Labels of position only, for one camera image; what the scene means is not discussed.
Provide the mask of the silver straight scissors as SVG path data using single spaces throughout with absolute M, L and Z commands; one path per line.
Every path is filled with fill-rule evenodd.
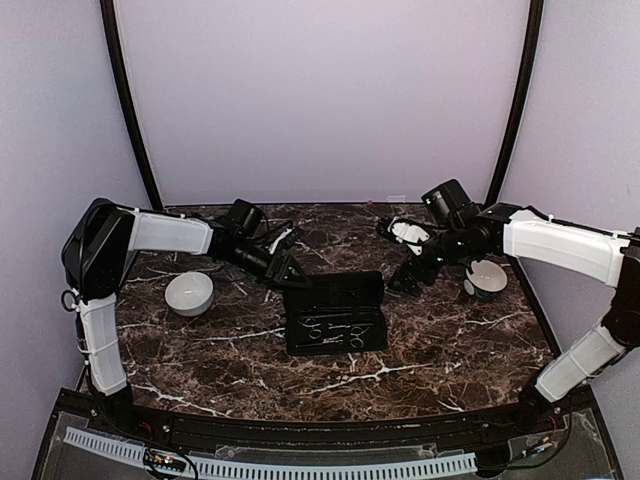
M 323 336 L 323 324 L 316 318 L 303 318 L 298 321 L 305 341 L 319 340 Z

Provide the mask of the silver thinning scissors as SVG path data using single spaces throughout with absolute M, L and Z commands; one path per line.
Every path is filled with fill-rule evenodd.
M 372 328 L 371 323 L 336 324 L 328 327 L 327 335 L 322 340 L 323 346 L 363 348 L 362 337 Z

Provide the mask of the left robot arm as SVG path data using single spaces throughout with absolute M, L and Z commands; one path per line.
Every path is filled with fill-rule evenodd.
M 61 253 L 91 386 L 105 397 L 128 390 L 116 332 L 116 303 L 132 252 L 182 252 L 208 256 L 252 275 L 270 288 L 308 289 L 312 282 L 293 256 L 270 252 L 256 233 L 263 211 L 236 200 L 207 223 L 184 215 L 134 209 L 98 198 L 92 202 Z

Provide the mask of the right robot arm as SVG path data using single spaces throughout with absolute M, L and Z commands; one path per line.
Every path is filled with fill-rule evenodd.
M 614 289 L 609 310 L 572 347 L 547 364 L 520 396 L 510 424 L 534 432 L 549 405 L 639 345 L 639 234 L 608 231 L 546 215 L 532 206 L 473 202 L 451 179 L 422 196 L 435 226 L 382 218 L 377 233 L 408 247 L 409 254 L 388 283 L 413 296 L 434 284 L 442 267 L 470 268 L 486 255 L 506 255 L 555 265 Z

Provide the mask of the black zippered tool case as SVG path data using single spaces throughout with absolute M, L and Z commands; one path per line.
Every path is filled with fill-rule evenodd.
M 305 290 L 290 289 L 283 294 L 285 309 L 286 350 L 290 356 L 338 355 L 347 353 L 381 351 L 388 347 L 388 327 L 381 309 L 385 285 L 382 273 L 377 270 L 335 274 L 319 274 L 310 277 L 312 287 Z M 358 290 L 358 303 L 351 306 L 318 306 L 313 303 L 311 291 L 316 285 L 338 283 Z M 316 318 L 323 324 L 323 336 L 319 340 L 305 341 L 298 321 Z M 371 323 L 372 328 L 362 337 L 363 348 L 323 346 L 328 327 L 336 324 Z

